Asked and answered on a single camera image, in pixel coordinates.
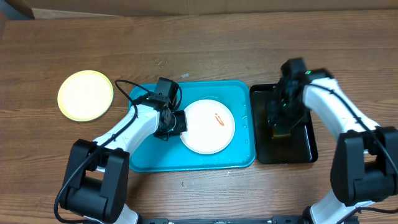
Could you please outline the white plate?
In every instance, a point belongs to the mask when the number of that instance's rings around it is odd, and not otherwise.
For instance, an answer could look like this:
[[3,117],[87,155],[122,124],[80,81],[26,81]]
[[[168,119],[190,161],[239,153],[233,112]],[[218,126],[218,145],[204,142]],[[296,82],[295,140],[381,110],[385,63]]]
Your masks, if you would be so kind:
[[209,155],[227,148],[235,133],[232,112],[215,100],[198,100],[185,109],[187,130],[180,139],[191,151]]

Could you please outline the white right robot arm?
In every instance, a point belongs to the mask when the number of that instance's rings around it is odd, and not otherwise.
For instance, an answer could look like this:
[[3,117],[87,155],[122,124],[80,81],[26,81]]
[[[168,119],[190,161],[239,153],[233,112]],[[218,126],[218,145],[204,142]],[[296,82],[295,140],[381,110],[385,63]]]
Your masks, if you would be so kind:
[[336,139],[331,190],[293,223],[358,223],[356,213],[397,195],[397,129],[362,113],[332,77],[287,78],[271,88],[267,115],[273,133],[287,133],[313,111]]

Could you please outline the green yellow sponge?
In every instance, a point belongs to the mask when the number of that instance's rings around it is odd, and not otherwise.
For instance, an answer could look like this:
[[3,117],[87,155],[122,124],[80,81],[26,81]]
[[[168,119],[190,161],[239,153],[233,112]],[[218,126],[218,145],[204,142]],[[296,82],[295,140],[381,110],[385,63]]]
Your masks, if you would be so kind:
[[285,126],[275,125],[272,129],[272,136],[274,138],[285,138],[290,136],[290,128]]

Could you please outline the yellow plate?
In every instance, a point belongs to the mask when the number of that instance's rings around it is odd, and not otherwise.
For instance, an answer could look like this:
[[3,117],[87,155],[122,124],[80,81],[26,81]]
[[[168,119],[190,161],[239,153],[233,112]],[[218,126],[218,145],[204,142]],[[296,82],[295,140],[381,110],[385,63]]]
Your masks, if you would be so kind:
[[82,70],[62,83],[57,103],[67,118],[85,122],[104,115],[113,97],[113,85],[107,76],[94,70]]

